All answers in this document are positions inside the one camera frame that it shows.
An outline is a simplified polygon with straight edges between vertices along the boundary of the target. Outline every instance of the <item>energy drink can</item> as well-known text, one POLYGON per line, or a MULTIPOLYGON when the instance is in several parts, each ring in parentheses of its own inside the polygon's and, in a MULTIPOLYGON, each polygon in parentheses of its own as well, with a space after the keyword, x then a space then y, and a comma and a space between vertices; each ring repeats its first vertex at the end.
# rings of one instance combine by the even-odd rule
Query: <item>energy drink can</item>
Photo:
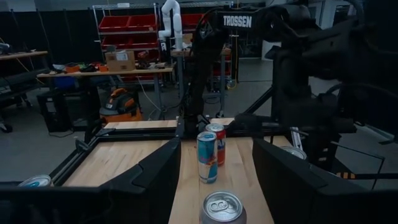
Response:
POLYGON ((297 156, 298 158, 302 159, 302 160, 306 160, 307 159, 307 155, 306 153, 296 147, 292 147, 292 146, 282 146, 281 149, 291 153, 292 155, 297 156))
POLYGON ((201 224, 246 224, 247 214, 242 202, 230 192, 217 191, 203 201, 200 211, 201 224))
POLYGON ((18 185, 18 187, 53 187, 51 177, 49 175, 37 175, 31 177, 18 185))
POLYGON ((206 184, 217 179, 217 146, 216 134, 204 131, 197 137, 199 178, 206 184))
POLYGON ((217 163, 222 166, 225 162, 226 131, 222 124, 207 124, 206 131, 213 131, 217 136, 217 163))

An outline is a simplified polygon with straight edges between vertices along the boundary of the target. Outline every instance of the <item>blue can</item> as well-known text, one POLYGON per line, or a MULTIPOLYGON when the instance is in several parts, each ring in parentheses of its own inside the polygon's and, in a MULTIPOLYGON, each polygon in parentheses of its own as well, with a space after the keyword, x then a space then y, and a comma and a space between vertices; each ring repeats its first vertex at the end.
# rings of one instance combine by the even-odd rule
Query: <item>blue can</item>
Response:
POLYGON ((197 137, 199 178, 206 184, 214 183, 217 179, 217 135, 204 131, 197 137))

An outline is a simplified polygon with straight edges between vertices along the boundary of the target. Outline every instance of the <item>red can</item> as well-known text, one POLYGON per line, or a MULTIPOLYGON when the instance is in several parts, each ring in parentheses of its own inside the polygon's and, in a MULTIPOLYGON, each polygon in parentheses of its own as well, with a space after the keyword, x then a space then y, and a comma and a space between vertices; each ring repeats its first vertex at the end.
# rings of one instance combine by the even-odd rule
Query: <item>red can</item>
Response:
POLYGON ((226 133, 222 124, 207 124, 206 131, 212 131, 217 135, 217 160, 218 165, 222 166, 225 162, 225 138, 226 133))

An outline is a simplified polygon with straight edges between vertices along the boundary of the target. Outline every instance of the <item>can lid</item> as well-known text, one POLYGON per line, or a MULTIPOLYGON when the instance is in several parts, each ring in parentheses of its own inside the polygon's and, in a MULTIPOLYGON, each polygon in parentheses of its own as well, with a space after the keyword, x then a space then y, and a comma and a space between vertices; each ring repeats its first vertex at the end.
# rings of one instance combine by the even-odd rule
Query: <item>can lid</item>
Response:
POLYGON ((306 158, 307 158, 306 153, 305 153, 303 150, 298 149, 298 148, 296 148, 296 147, 292 147, 292 146, 282 146, 282 147, 280 147, 280 148, 283 149, 283 150, 285 150, 285 151, 287 151, 287 152, 289 152, 289 153, 291 153, 292 155, 297 156, 297 157, 300 158, 300 159, 306 159, 306 158))
POLYGON ((18 187, 43 187, 49 186, 51 177, 49 175, 37 175, 31 177, 18 185, 18 187))
POLYGON ((211 131, 204 131, 198 134, 198 139, 201 141, 212 141, 217 138, 217 135, 211 131))
POLYGON ((206 130, 214 131, 214 132, 222 131, 222 130, 224 130, 224 125, 222 125, 222 124, 207 124, 206 130))
POLYGON ((231 222, 242 214, 243 205, 234 194, 219 191, 205 198, 203 210, 213 220, 231 222))

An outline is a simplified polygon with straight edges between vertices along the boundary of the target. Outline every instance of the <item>wooden tabletop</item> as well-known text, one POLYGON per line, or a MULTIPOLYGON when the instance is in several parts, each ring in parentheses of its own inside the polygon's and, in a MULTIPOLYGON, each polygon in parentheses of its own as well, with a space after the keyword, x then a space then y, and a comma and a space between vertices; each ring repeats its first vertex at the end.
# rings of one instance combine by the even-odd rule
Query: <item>wooden tabletop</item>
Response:
MULTIPOLYGON (((191 51, 191 49, 172 50, 170 54, 172 57, 181 57, 181 56, 189 57, 190 51, 191 51)), ((231 49, 229 49, 227 47, 223 48, 223 50, 221 51, 221 55, 225 55, 225 56, 231 55, 231 49)))
POLYGON ((33 57, 33 56, 39 56, 39 55, 46 55, 48 52, 42 51, 42 52, 19 52, 19 53, 12 53, 9 55, 0 55, 0 60, 10 60, 10 59, 16 59, 16 58, 23 58, 23 57, 33 57))
MULTIPOLYGON (((229 124, 232 119, 213 119, 212 122, 229 124)), ((111 123, 109 127, 144 128, 153 127, 155 123, 163 127, 175 125, 174 121, 143 121, 136 124, 111 123)), ((99 186, 136 165, 166 142, 99 143, 63 186, 99 186)), ((274 144, 290 146, 283 136, 274 137, 274 144)), ((216 190, 228 190, 240 198, 248 214, 247 223, 274 223, 257 180, 251 138, 226 139, 225 164, 219 167, 214 184, 204 184, 199 180, 196 141, 182 142, 180 177, 169 223, 199 224, 200 205, 208 194, 216 190)))
MULTIPOLYGON (((228 125, 234 118, 213 118, 211 123, 228 125)), ((175 128, 177 127, 177 120, 167 121, 125 121, 125 122, 111 122, 105 128, 116 129, 133 129, 133 128, 175 128)))
POLYGON ((50 72, 49 74, 39 74, 37 78, 54 78, 54 77, 85 77, 85 76, 98 76, 98 75, 141 75, 141 74, 153 74, 153 73, 167 73, 173 72, 174 66, 161 68, 161 69, 135 69, 124 72, 75 72, 75 73, 59 73, 50 72))

